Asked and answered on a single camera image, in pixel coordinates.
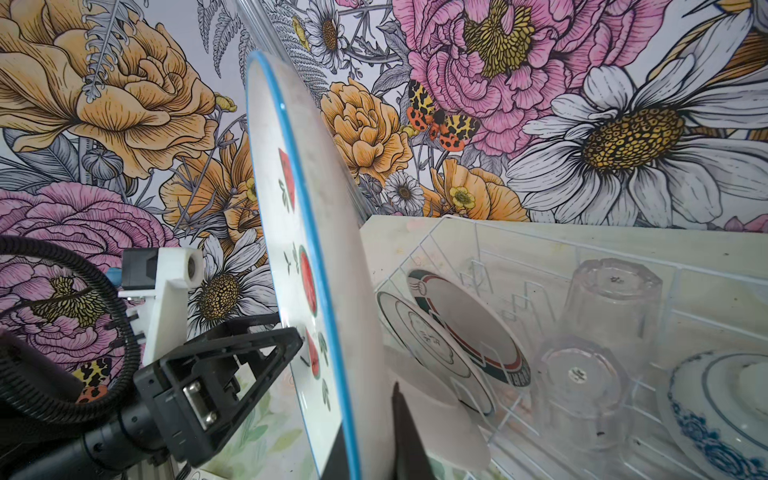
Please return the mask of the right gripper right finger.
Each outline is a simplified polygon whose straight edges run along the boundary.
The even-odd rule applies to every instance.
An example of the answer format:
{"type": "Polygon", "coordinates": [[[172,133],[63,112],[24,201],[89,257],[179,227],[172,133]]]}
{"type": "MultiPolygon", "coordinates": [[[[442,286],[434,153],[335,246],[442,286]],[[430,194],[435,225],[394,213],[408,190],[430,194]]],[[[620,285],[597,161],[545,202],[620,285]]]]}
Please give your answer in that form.
{"type": "Polygon", "coordinates": [[[395,434],[393,479],[434,480],[431,464],[398,382],[393,386],[392,410],[395,434]]]}

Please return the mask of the green red rimmed plate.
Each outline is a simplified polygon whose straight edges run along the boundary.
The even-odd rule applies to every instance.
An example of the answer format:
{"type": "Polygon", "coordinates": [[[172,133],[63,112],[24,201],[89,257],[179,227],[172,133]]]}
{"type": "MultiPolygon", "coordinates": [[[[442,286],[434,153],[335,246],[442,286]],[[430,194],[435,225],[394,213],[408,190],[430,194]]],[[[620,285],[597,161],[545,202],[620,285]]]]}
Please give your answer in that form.
{"type": "Polygon", "coordinates": [[[392,293],[380,291],[376,300],[386,328],[423,367],[469,409],[483,416],[495,413],[496,405],[482,374],[436,320],[392,293]]]}

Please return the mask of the watermelon pattern plate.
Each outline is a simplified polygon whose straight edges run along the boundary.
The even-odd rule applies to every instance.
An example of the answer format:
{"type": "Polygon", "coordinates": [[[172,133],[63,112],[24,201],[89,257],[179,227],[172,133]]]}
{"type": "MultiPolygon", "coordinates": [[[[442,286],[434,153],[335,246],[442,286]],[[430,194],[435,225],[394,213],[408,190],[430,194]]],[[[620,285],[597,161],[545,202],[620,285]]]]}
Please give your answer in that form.
{"type": "Polygon", "coordinates": [[[281,322],[303,345],[290,369],[319,476],[343,426],[350,479],[395,464],[392,387],[350,177],[296,71],[248,57],[248,136],[281,322]]]}

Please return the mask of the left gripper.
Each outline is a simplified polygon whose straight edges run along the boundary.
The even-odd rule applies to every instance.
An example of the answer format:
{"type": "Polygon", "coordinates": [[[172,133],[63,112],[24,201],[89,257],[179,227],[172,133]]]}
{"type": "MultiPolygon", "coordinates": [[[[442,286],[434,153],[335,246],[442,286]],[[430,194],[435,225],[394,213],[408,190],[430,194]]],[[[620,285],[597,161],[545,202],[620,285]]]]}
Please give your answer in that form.
{"type": "Polygon", "coordinates": [[[80,474],[221,452],[303,345],[277,314],[227,320],[136,372],[128,403],[77,447],[80,474]]]}

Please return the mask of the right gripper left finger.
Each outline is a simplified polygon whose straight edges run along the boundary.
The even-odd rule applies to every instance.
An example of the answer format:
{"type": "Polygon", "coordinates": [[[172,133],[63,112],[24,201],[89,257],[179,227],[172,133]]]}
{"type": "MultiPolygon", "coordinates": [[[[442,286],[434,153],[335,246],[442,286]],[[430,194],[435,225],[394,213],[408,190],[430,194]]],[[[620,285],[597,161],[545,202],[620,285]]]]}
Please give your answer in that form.
{"type": "Polygon", "coordinates": [[[349,480],[350,470],[347,456],[346,439],[343,426],[340,426],[331,448],[326,465],[321,472],[321,480],[349,480]]]}

